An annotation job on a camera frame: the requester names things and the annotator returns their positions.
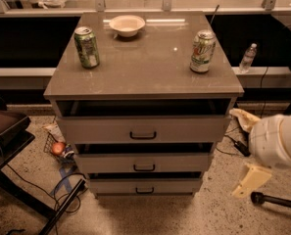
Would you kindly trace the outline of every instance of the soda can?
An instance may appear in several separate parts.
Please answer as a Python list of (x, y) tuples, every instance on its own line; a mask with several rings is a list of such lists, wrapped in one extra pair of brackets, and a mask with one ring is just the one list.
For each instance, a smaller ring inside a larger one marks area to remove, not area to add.
[(88, 26), (76, 28), (74, 41), (82, 66), (86, 69), (97, 67), (99, 65), (99, 54), (92, 28)]
[(211, 30), (203, 29), (198, 31), (194, 37), (190, 68), (195, 72), (207, 72), (215, 47), (216, 36)]

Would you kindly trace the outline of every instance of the water bottle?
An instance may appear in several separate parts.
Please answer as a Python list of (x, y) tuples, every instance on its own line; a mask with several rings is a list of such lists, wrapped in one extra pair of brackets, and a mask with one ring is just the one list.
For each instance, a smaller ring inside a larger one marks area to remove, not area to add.
[(247, 73), (257, 53), (257, 44), (252, 43), (251, 46), (245, 51), (243, 59), (240, 63), (239, 69), (241, 73)]

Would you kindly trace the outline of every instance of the chair leg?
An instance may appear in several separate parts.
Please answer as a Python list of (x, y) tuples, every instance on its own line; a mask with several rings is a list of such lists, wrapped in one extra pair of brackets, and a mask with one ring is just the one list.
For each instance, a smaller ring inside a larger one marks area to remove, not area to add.
[(55, 226), (56, 222), (59, 220), (61, 215), (65, 212), (65, 210), (68, 208), (70, 203), (73, 201), (73, 199), (76, 197), (77, 193), (79, 191), (82, 191), (84, 189), (85, 180), (79, 179), (77, 184), (74, 186), (72, 191), (69, 193), (67, 198), (63, 201), (63, 203), (60, 205), (60, 207), (57, 209), (56, 214), (49, 219), (47, 224), (43, 227), (39, 235), (47, 235), (51, 231), (51, 229)]
[(283, 207), (291, 208), (291, 201), (264, 195), (261, 192), (252, 192), (251, 200), (253, 204), (262, 205), (264, 202), (270, 202)]

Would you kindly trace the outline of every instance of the drawer handle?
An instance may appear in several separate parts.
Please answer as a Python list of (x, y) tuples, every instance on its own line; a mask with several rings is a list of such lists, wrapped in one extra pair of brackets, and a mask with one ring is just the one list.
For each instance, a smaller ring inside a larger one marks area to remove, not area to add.
[(154, 193), (154, 187), (152, 187), (152, 189), (150, 191), (139, 191), (138, 188), (135, 188), (135, 192), (137, 194), (153, 194)]
[(155, 165), (153, 164), (152, 168), (144, 169), (144, 168), (137, 168), (137, 166), (134, 164), (133, 168), (135, 171), (154, 171), (155, 170)]
[(129, 132), (129, 137), (131, 139), (147, 139), (148, 140), (148, 139), (154, 139), (154, 138), (156, 138), (156, 136), (157, 136), (157, 132), (156, 131), (154, 131), (153, 134), (148, 135), (148, 136), (133, 134), (132, 131)]

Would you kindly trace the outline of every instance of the gray cabinet top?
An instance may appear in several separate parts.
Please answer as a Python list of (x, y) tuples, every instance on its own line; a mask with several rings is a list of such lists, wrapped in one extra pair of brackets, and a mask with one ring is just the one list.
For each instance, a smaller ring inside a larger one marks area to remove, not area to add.
[(211, 28), (200, 12), (141, 12), (146, 25), (131, 38), (115, 37), (109, 20), (123, 13), (84, 13), (78, 25), (93, 28), (100, 65), (86, 70), (71, 38), (45, 98), (94, 100), (131, 98), (237, 97), (243, 88), (219, 43), (210, 70), (189, 68), (193, 38)]

